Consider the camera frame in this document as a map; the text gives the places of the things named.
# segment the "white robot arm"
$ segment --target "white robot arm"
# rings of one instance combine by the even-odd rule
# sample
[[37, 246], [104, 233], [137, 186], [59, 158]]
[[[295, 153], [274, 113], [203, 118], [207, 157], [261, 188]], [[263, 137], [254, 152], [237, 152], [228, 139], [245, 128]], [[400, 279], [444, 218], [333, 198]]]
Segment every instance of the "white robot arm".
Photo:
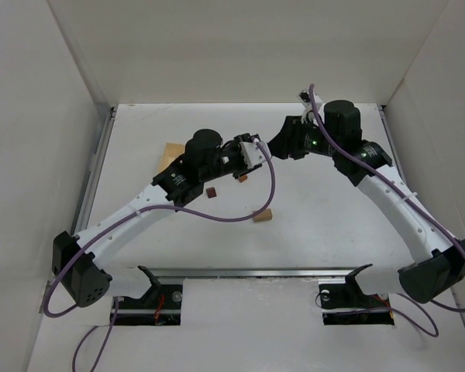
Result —
[[[360, 111], [354, 104], [329, 102], [324, 106], [325, 124], [321, 126], [318, 113], [311, 112], [317, 97], [311, 99], [303, 91], [299, 98], [305, 111], [301, 116], [286, 117], [281, 131], [269, 142], [272, 155], [295, 160], [309, 153], [331, 157], [336, 169], [382, 211], [411, 254], [407, 267], [381, 268], [369, 263], [349, 274], [343, 284], [320, 284], [321, 291], [329, 293], [330, 289], [331, 293], [331, 301], [324, 305], [366, 307], [366, 297], [378, 293], [406, 293], [426, 303], [462, 280], [465, 239], [458, 241], [432, 218], [381, 146], [362, 139]], [[384, 177], [378, 177], [376, 171]]]
[[145, 267], [108, 269], [109, 261], [142, 231], [175, 212], [204, 216], [184, 206], [203, 193], [205, 182], [227, 174], [238, 178], [261, 167], [270, 158], [267, 143], [258, 136], [246, 133], [222, 145], [217, 132], [197, 131], [186, 143], [184, 154], [127, 205], [76, 236], [62, 232], [55, 238], [52, 270], [56, 280], [63, 284], [78, 307], [92, 305], [105, 295], [150, 296], [152, 285], [158, 281]]

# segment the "white table surface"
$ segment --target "white table surface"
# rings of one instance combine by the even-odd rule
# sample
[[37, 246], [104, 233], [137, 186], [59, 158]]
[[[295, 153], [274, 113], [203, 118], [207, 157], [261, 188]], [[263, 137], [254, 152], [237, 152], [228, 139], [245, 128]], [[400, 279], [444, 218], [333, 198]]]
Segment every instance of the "white table surface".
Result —
[[[270, 139], [299, 105], [120, 105], [98, 185], [91, 223], [125, 204], [151, 179], [165, 142], [181, 142], [200, 128], [225, 140], [244, 133]], [[359, 105], [369, 140], [389, 150], [376, 105]], [[390, 257], [408, 262], [398, 234], [381, 213], [332, 167], [310, 156], [274, 161], [278, 188], [274, 219], [219, 224], [176, 214], [142, 234], [115, 264], [151, 267], [348, 267]], [[215, 199], [190, 207], [216, 215], [241, 215], [267, 197], [268, 170], [239, 184], [212, 184]], [[179, 327], [116, 327], [100, 371], [465, 371], [465, 329], [458, 314], [427, 305], [441, 335], [430, 339], [404, 319], [396, 326], [323, 326], [315, 306], [317, 284], [307, 279], [186, 280]], [[441, 301], [454, 304], [451, 293]], [[391, 303], [429, 327], [413, 305]], [[90, 326], [107, 324], [110, 298], [61, 319], [45, 318], [29, 372], [71, 368], [74, 348]], [[71, 305], [63, 288], [53, 310]], [[100, 329], [81, 349], [78, 370], [89, 370], [105, 335]]]

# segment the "wooden cube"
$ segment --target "wooden cube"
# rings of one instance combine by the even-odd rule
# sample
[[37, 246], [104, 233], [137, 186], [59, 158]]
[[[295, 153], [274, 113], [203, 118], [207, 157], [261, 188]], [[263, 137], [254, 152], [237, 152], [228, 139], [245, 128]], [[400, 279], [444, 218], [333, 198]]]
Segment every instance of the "wooden cube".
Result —
[[215, 188], [207, 188], [206, 191], [209, 199], [215, 198], [217, 196], [217, 191]]
[[273, 217], [272, 216], [272, 211], [270, 210], [270, 208], [267, 208], [266, 210], [264, 210], [259, 215], [256, 215], [255, 217], [253, 217], [253, 221], [254, 222], [270, 221], [272, 219], [272, 217]]

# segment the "screw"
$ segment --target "screw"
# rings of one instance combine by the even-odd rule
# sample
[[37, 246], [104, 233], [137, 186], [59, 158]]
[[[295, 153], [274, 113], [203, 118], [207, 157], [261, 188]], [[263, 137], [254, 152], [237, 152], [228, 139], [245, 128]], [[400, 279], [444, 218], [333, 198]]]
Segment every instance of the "screw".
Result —
[[181, 302], [182, 299], [183, 299], [183, 294], [180, 293], [179, 291], [175, 291], [175, 292], [172, 294], [172, 301], [174, 301], [174, 302]]
[[328, 301], [328, 300], [331, 299], [330, 294], [331, 294], [331, 292], [329, 292], [327, 289], [323, 289], [320, 292], [320, 299], [323, 300], [323, 301]]

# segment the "wooden piece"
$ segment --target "wooden piece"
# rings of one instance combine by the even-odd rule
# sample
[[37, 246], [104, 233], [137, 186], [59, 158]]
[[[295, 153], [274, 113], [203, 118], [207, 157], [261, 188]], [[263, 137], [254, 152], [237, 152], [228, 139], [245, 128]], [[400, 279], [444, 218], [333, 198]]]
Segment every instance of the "wooden piece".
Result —
[[166, 143], [164, 153], [160, 158], [157, 173], [159, 174], [184, 152], [185, 146], [180, 143]]
[[206, 191], [209, 199], [217, 197], [217, 191], [215, 190], [215, 188], [207, 188]]
[[270, 221], [271, 219], [272, 219], [272, 211], [270, 210], [270, 208], [267, 208], [259, 215], [256, 215], [255, 217], [253, 217], [254, 222]]

